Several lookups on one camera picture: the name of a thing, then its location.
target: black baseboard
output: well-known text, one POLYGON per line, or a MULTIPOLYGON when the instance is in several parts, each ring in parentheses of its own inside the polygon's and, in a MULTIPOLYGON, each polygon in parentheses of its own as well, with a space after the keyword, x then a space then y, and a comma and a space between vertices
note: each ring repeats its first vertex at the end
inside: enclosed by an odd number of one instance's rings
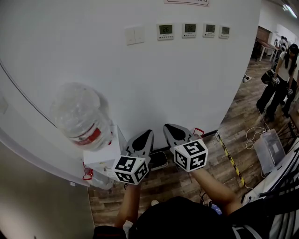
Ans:
MULTIPOLYGON (((211 132, 208 132, 208 133, 206 133, 206 134, 203 134, 203 135, 202 135, 202 138, 205 138, 205 137, 208 137, 208 136, 210 136, 210 135, 216 134, 217 131, 218 131, 218 130, 213 130, 213 131, 211 131, 211 132)), ((153 151, 151 152, 151 154, 154 154, 154 153, 157 153, 157 152, 161 152, 161 151, 164 152, 164 151, 169 150, 170 148, 171 148, 170 146, 163 147, 163 148, 158 148, 158 149, 153 150, 153 151)))

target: red label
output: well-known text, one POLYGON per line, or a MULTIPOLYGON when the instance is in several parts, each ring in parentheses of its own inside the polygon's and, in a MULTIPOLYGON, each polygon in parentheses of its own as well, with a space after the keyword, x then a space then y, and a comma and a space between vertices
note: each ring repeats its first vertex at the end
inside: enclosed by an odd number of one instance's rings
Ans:
POLYGON ((73 141, 77 145, 86 145, 94 142, 101 134, 99 128, 96 128, 92 135, 90 135, 87 139, 82 141, 73 141))

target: thermostat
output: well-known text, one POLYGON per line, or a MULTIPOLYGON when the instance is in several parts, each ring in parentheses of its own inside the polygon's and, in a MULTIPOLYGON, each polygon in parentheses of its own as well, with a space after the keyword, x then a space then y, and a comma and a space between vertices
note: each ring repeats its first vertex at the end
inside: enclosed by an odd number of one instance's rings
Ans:
POLYGON ((229 31, 230 31, 229 27, 220 26, 219 27, 219 38, 228 39, 229 38, 229 31))
POLYGON ((203 37, 215 37, 216 25, 204 23, 203 37))
POLYGON ((182 24, 182 37, 183 38, 195 38, 197 32, 197 24, 195 23, 183 23, 182 24))
POLYGON ((157 24, 157 39, 172 40, 174 38, 173 24, 157 24))

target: white sneaker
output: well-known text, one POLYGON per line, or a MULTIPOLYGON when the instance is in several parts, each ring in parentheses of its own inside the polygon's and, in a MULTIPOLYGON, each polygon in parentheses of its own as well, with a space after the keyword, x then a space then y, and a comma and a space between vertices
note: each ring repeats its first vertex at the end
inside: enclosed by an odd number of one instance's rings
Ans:
POLYGON ((158 200, 153 200, 153 201, 151 201, 151 206, 155 206, 155 205, 157 205, 157 204, 159 204, 159 201, 158 201, 158 200))
POLYGON ((246 77, 243 78, 243 82, 244 82, 244 83, 247 83, 247 82, 249 82, 251 79, 252 79, 252 77, 246 76, 246 77))

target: sign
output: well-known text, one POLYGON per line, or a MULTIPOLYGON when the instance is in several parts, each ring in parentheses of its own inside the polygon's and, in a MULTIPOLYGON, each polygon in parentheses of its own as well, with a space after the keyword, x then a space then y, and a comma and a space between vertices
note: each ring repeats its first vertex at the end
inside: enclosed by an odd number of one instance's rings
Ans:
POLYGON ((210 6, 210 0, 164 0, 164 3, 193 4, 206 7, 210 6))

